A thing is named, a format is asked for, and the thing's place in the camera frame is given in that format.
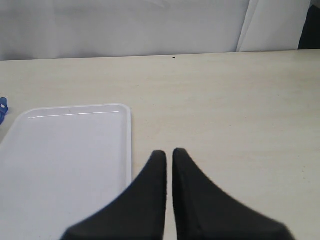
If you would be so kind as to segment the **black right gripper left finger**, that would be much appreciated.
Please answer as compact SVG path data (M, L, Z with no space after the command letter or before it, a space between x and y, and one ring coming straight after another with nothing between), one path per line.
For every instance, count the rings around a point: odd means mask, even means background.
M152 152L131 185L114 201L69 227L63 240L161 240L167 207L167 156Z

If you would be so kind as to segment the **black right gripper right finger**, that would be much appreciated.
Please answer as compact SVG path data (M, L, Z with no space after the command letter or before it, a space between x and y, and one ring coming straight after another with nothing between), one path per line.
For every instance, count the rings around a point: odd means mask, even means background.
M172 155L172 197L179 240L294 239L283 223L221 190L183 148Z

